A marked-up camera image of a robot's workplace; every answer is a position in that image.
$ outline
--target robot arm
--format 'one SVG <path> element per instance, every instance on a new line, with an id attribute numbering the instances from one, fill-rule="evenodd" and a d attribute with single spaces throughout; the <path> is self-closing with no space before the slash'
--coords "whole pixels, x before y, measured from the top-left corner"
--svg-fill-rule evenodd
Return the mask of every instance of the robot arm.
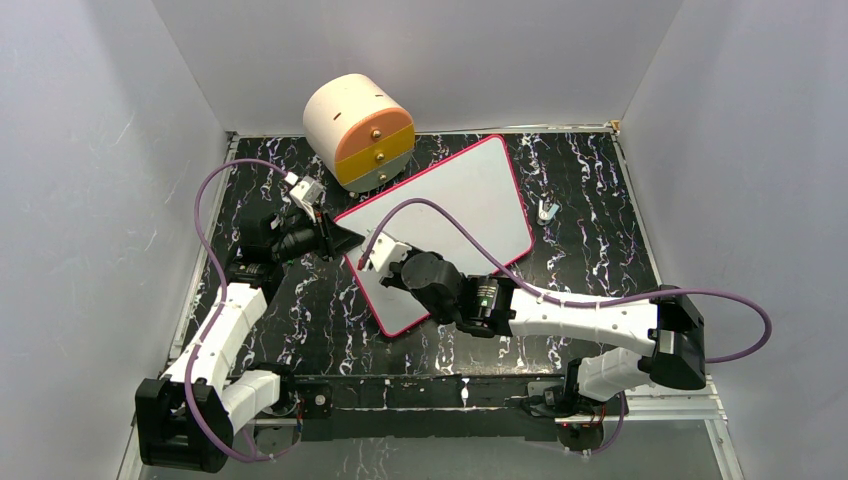
<path id="1" fill-rule="evenodd" d="M 337 226 L 320 205 L 323 187 L 310 177 L 289 174 L 290 197 L 299 208 L 293 215 L 243 218 L 236 254 L 225 265 L 227 298 L 219 297 L 183 354 L 157 379 L 145 379 L 136 390 L 136 418 L 141 458 L 162 465 L 217 472 L 227 457 L 200 430 L 186 408 L 185 384 L 189 357 L 199 346 L 192 366 L 195 402 L 206 423 L 227 446 L 233 436 L 261 410 L 293 405 L 294 377 L 284 365 L 259 364 L 238 381 L 226 385 L 236 355 L 253 325 L 262 317 L 284 276 L 283 265 L 307 253 L 325 261 L 363 240 Z M 221 314 L 203 342 L 200 332 Z"/>
<path id="2" fill-rule="evenodd" d="M 454 323 L 473 336 L 560 335 L 619 347 L 569 364 L 565 386 L 545 399 L 561 416 L 576 413 L 580 404 L 598 405 L 643 384 L 681 390 L 706 385 L 703 318 L 686 296 L 587 309 L 564 302 L 599 304 L 610 299 L 537 288 L 560 299 L 556 305 L 507 278 L 464 275 L 439 254 L 422 252 L 385 233 L 366 266 L 380 275 L 384 286 L 410 292 L 437 322 Z"/>

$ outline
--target white enclosure wall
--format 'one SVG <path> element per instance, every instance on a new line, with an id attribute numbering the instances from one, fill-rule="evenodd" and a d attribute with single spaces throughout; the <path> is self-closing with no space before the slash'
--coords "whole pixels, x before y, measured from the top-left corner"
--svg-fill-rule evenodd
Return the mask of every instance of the white enclosure wall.
<path id="1" fill-rule="evenodd" d="M 0 3 L 0 478 L 115 478 L 225 137 L 149 1 Z"/>
<path id="2" fill-rule="evenodd" d="M 418 130 L 624 114 L 681 0 L 154 0 L 226 130 L 301 133 L 309 96 L 372 77 Z"/>
<path id="3" fill-rule="evenodd" d="M 848 478 L 846 45 L 846 2 L 687 0 L 622 126 L 663 279 L 774 316 L 711 368 L 750 479 Z M 762 331 L 698 304 L 711 355 Z"/>

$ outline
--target black marble table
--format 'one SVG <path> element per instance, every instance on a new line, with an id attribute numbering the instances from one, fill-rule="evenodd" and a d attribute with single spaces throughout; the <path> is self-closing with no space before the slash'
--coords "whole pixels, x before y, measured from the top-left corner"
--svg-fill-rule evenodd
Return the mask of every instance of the black marble table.
<path id="1" fill-rule="evenodd" d="M 389 185 L 439 162 L 484 135 L 421 135 L 404 174 Z M 656 288 L 656 281 L 609 133 L 504 135 L 512 166 L 535 218 L 539 199 L 562 209 L 541 227 L 531 221 L 533 251 L 513 269 L 545 288 L 622 296 Z M 332 215 L 378 191 L 351 197 L 304 138 L 246 138 L 236 158 L 269 160 L 326 187 Z M 226 258 L 238 240 L 242 215 L 297 208 L 283 179 L 260 166 L 239 166 L 229 177 L 212 245 Z M 218 288 L 207 266 L 189 322 L 187 341 L 205 318 Z M 274 301 L 248 335 L 234 374 L 255 361 L 289 364 L 298 375 L 508 377 L 555 374 L 572 358 L 598 355 L 604 346 L 558 337 L 473 338 L 453 326 L 425 321 L 387 338 L 380 333 L 351 272 L 341 259 L 325 263 L 311 255 L 288 267 Z"/>

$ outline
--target white board with red border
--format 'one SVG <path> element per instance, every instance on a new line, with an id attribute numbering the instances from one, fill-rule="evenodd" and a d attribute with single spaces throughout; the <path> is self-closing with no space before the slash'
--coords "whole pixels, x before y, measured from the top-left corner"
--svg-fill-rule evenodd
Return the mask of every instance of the white board with red border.
<path id="1" fill-rule="evenodd" d="M 441 205 L 504 264 L 533 248 L 533 234 L 503 137 L 487 137 L 340 214 L 335 221 L 367 237 L 389 210 L 415 197 Z M 440 253 L 465 274 L 494 271 L 450 222 L 426 205 L 413 204 L 401 210 L 384 231 L 423 251 Z M 427 318 L 427 311 L 412 295 L 380 285 L 373 271 L 356 270 L 363 249 L 364 244 L 348 252 L 345 260 L 383 334 L 397 336 Z"/>

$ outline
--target purple cable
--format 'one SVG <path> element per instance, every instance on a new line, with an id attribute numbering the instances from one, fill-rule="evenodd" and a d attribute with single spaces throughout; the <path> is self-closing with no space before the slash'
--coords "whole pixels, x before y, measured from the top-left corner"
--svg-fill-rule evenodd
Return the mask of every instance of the purple cable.
<path id="1" fill-rule="evenodd" d="M 218 176 L 219 173 L 224 170 L 234 167 L 236 165 L 252 163 L 258 165 L 264 165 L 271 170 L 279 173 L 283 177 L 286 176 L 286 171 L 282 168 L 274 165 L 271 162 L 265 160 L 259 160 L 254 158 L 244 158 L 240 160 L 233 160 L 232 162 L 225 163 L 215 170 L 212 170 L 206 179 L 203 180 L 203 183 L 200 184 L 200 189 L 197 191 L 197 196 L 194 199 L 194 229 L 197 232 L 197 236 L 200 237 L 200 244 L 203 245 L 203 249 L 206 250 L 206 255 L 209 257 L 209 262 L 212 263 L 212 266 L 215 268 L 215 272 L 218 274 L 218 278 L 221 280 L 221 302 L 218 303 L 218 308 L 215 309 L 215 312 L 212 313 L 212 316 L 209 318 L 209 323 L 206 325 L 206 328 L 200 332 L 200 343 L 203 343 L 206 340 L 206 337 L 209 335 L 209 332 L 212 331 L 212 327 L 215 325 L 215 322 L 218 320 L 218 317 L 221 316 L 221 311 L 224 309 L 224 303 L 227 300 L 227 277 L 224 274 L 224 267 L 221 265 L 221 262 L 218 260 L 218 257 L 215 256 L 215 251 L 212 250 L 212 245 L 209 244 L 209 240 L 206 239 L 206 235 L 203 233 L 203 227 L 200 225 L 200 200 L 203 198 L 203 192 L 206 190 L 206 187 L 209 186 L 209 183 L 213 178 Z M 191 390 L 191 372 L 194 368 L 194 362 L 197 360 L 197 354 L 200 351 L 200 345 L 195 345 L 191 351 L 191 357 L 188 359 L 188 363 L 186 364 L 186 376 L 184 379 L 185 384 L 185 397 L 186 397 L 186 405 L 188 406 L 189 411 L 191 412 L 191 416 L 194 418 L 194 421 L 197 423 L 197 426 L 200 427 L 200 430 L 206 435 L 206 438 L 212 442 L 213 445 L 218 447 L 219 450 L 224 452 L 230 458 L 234 458 L 243 463 L 253 463 L 253 462 L 265 462 L 268 460 L 273 460 L 274 458 L 280 457 L 288 453 L 288 451 L 293 448 L 295 445 L 291 445 L 288 448 L 285 448 L 281 452 L 275 455 L 269 455 L 267 457 L 257 457 L 256 452 L 256 444 L 253 442 L 253 438 L 245 432 L 245 439 L 248 441 L 248 445 L 252 452 L 252 455 L 248 456 L 241 452 L 237 452 L 232 448 L 228 447 L 226 443 L 224 443 L 215 432 L 209 428 L 209 424 L 206 423 L 206 420 L 203 419 L 203 416 L 200 414 L 200 410 L 197 408 L 197 401 L 194 399 L 194 393 Z"/>
<path id="2" fill-rule="evenodd" d="M 605 442 L 600 447 L 592 450 L 592 455 L 601 453 L 604 450 L 608 449 L 610 445 L 615 442 L 615 439 L 618 438 L 618 434 L 621 433 L 621 428 L 624 427 L 624 411 L 627 410 L 627 396 L 624 394 L 623 390 L 618 392 L 618 399 L 621 402 L 621 406 L 619 407 L 621 412 L 619 412 L 618 414 L 618 423 L 615 425 L 615 430 L 612 432 L 612 436 L 610 436 L 609 441 Z"/>
<path id="3" fill-rule="evenodd" d="M 506 268 L 501 262 L 499 262 L 495 257 L 493 257 L 492 254 L 489 253 L 482 245 L 480 245 L 480 242 L 478 242 L 473 236 L 471 236 L 471 234 L 468 232 L 468 230 L 466 230 L 465 227 L 463 227 L 462 224 L 459 223 L 459 221 L 457 221 L 457 219 L 455 219 L 444 208 L 440 207 L 439 205 L 433 203 L 430 200 L 427 200 L 426 198 L 410 198 L 408 200 L 404 200 L 403 202 L 399 203 L 395 208 L 391 209 L 391 211 L 389 211 L 389 213 L 385 217 L 383 217 L 383 219 L 380 221 L 380 223 L 377 224 L 377 228 L 374 229 L 374 234 L 371 235 L 371 239 L 368 241 L 368 244 L 365 246 L 365 251 L 362 253 L 362 257 L 359 259 L 357 269 L 362 270 L 365 267 L 365 260 L 368 258 L 368 255 L 371 254 L 371 250 L 374 248 L 374 243 L 377 241 L 377 236 L 380 235 L 380 232 L 383 231 L 383 228 L 385 228 L 386 224 L 389 223 L 389 220 L 391 220 L 392 217 L 395 216 L 395 214 L 398 213 L 399 211 L 401 211 L 402 209 L 408 207 L 409 205 L 416 204 L 416 203 L 427 205 L 428 207 L 430 207 L 430 208 L 436 210 L 437 212 L 439 212 L 440 214 L 442 214 L 442 216 L 445 217 L 449 222 L 451 222 L 453 224 L 453 226 L 456 227 L 456 229 L 459 230 L 459 232 L 462 233 L 462 235 L 469 242 L 471 242 L 472 245 L 474 245 L 474 248 L 476 248 L 478 252 L 480 252 L 484 257 L 486 257 L 486 259 L 489 262 L 492 263 L 492 265 L 496 266 L 498 268 L 498 270 L 500 270 L 504 275 L 509 277 L 510 280 L 512 280 L 516 284 L 518 284 L 518 286 L 521 287 L 523 290 L 527 291 L 528 293 L 530 293 L 531 295 L 534 295 L 536 297 L 542 297 L 542 299 L 544 301 L 548 302 L 548 303 L 553 303 L 554 305 L 562 305 L 564 307 L 572 307 L 572 308 L 598 308 L 598 307 L 604 308 L 604 307 L 614 307 L 614 306 L 617 306 L 617 305 L 623 305 L 623 304 L 632 303 L 632 302 L 638 302 L 640 300 L 649 300 L 649 299 L 653 299 L 653 298 L 662 298 L 662 297 L 672 297 L 672 296 L 676 296 L 676 295 L 707 295 L 707 296 L 710 296 L 710 297 L 726 298 L 728 300 L 733 300 L 734 302 L 741 303 L 743 305 L 746 305 L 746 306 L 752 308 L 755 312 L 757 312 L 760 315 L 760 317 L 762 317 L 765 329 L 763 331 L 763 336 L 760 337 L 760 339 L 757 340 L 756 343 L 754 343 L 750 347 L 748 347 L 748 348 L 746 348 L 746 349 L 744 349 L 740 352 L 736 352 L 736 353 L 733 353 L 731 355 L 725 355 L 723 357 L 708 358 L 707 363 L 731 362 L 733 360 L 738 360 L 740 358 L 747 357 L 748 355 L 750 355 L 750 354 L 756 352 L 757 350 L 763 348 L 763 345 L 765 345 L 766 342 L 768 342 L 769 338 L 771 337 L 771 331 L 772 331 L 771 318 L 769 318 L 768 313 L 763 309 L 763 307 L 757 305 L 753 301 L 751 301 L 751 300 L 749 300 L 749 299 L 747 299 L 747 298 L 745 298 L 741 295 L 737 295 L 737 294 L 731 293 L 731 292 L 725 292 L 725 291 L 722 291 L 722 290 L 713 290 L 713 289 L 708 289 L 708 288 L 675 288 L 675 289 L 670 289 L 670 290 L 659 290 L 659 291 L 656 291 L 656 292 L 640 293 L 640 294 L 637 294 L 637 295 L 631 295 L 629 297 L 616 298 L 616 299 L 613 299 L 613 300 L 606 300 L 606 301 L 603 301 L 603 302 L 599 302 L 597 304 L 595 302 L 561 301 L 558 298 L 551 297 L 549 295 L 543 295 L 542 292 L 536 290 L 532 285 L 528 284 L 523 279 L 519 278 L 516 274 L 512 273 L 512 271 L 510 269 Z"/>

